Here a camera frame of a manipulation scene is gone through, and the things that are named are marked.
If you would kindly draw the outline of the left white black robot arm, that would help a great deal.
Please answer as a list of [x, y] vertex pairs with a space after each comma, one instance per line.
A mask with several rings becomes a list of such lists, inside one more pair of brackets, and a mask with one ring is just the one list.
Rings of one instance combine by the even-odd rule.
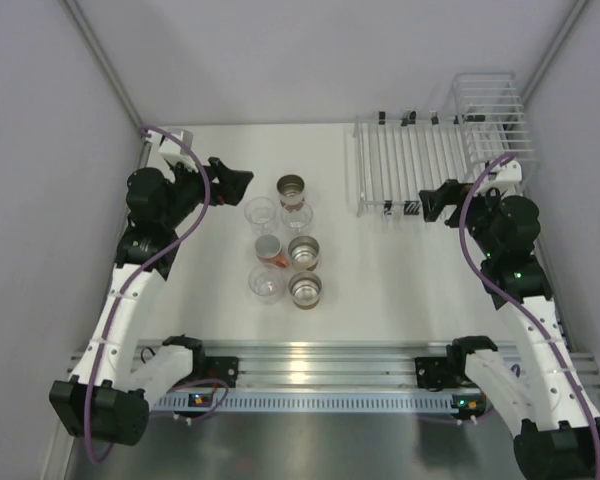
[[173, 387], [235, 383], [212, 366], [200, 340], [186, 335], [168, 337], [151, 359], [133, 366], [141, 330], [182, 241], [177, 227], [196, 207], [238, 205], [254, 178], [217, 157], [203, 172], [181, 161], [169, 168], [171, 179], [153, 167], [129, 176], [127, 227], [117, 245], [108, 298], [78, 364], [49, 392], [73, 437], [133, 446], [150, 412]]

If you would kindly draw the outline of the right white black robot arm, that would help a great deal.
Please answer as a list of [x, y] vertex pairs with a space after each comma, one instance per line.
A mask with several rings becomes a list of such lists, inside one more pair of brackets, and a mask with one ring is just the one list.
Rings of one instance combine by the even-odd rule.
[[539, 209], [528, 198], [477, 194], [448, 180], [422, 190], [423, 218], [454, 209], [446, 225], [460, 246], [474, 240], [485, 258], [470, 269], [482, 282], [516, 345], [522, 367], [508, 367], [487, 336], [457, 338], [447, 347], [456, 384], [476, 385], [508, 427], [518, 467], [527, 479], [600, 479], [600, 412], [580, 381], [561, 334], [553, 292], [534, 253]]

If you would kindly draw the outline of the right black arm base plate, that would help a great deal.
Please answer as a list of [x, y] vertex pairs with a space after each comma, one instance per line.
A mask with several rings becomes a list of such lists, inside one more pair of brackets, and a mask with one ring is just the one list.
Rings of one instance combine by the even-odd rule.
[[456, 386], [446, 357], [416, 357], [414, 364], [417, 386], [420, 389], [438, 392]]

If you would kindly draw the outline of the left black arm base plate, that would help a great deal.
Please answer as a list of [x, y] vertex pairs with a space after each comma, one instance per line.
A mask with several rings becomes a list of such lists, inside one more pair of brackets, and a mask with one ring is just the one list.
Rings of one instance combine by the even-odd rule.
[[240, 360], [236, 356], [207, 356], [202, 368], [201, 379], [222, 380], [235, 388], [239, 375]]

